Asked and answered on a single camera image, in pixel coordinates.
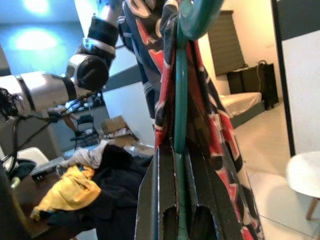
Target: pile of clothes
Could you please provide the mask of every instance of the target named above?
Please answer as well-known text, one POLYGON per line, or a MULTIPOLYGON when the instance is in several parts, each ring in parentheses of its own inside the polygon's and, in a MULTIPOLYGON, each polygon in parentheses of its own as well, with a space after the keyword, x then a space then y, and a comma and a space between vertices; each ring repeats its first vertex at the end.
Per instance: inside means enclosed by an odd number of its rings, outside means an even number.
POLYGON ((60 164, 66 172, 30 217, 38 221, 50 215, 48 224, 79 232, 96 228, 98 239, 132 240, 149 161, 138 161, 112 140, 102 140, 93 150, 80 148, 60 164))

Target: green hanger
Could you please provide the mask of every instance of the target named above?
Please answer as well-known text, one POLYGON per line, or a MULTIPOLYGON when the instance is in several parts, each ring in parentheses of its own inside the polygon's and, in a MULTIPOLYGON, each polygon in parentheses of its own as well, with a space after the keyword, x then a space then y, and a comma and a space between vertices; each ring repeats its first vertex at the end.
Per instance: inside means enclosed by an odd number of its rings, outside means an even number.
POLYGON ((176 43, 174 151, 178 179, 178 240, 188 240, 185 191, 185 146, 188 110, 187 44, 197 40, 217 18, 224 0, 184 0, 179 6, 176 43))

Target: blue wall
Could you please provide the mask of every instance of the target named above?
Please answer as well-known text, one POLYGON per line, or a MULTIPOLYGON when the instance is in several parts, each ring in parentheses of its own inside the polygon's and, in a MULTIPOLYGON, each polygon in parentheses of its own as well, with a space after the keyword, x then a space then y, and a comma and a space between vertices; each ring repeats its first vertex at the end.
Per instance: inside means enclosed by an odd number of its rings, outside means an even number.
POLYGON ((14 75, 64 73, 83 37, 79 22, 0 24, 0 44, 14 75))

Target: white mattress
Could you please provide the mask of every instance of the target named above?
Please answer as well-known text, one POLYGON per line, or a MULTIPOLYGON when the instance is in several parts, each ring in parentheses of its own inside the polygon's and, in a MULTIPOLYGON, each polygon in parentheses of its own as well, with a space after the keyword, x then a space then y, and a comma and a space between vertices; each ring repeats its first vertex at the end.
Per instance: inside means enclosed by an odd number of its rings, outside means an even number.
POLYGON ((260 92, 245 92, 230 95, 220 95, 222 105, 230 118, 248 111, 251 107, 261 102, 260 92))

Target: white floor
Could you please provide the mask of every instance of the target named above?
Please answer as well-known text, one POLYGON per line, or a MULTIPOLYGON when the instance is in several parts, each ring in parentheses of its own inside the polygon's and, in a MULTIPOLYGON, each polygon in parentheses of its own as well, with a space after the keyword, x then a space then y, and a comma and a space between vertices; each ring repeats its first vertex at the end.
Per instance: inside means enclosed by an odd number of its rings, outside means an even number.
POLYGON ((238 126, 235 134, 248 168, 285 175, 290 152, 283 103, 238 126))
POLYGON ((283 176, 247 172, 266 240, 312 240, 320 234, 320 206, 305 219, 311 197, 293 191, 283 176))
POLYGON ((310 240, 320 234, 320 206, 305 219, 311 197, 289 188, 290 159, 283 103, 235 129, 266 240, 310 240))

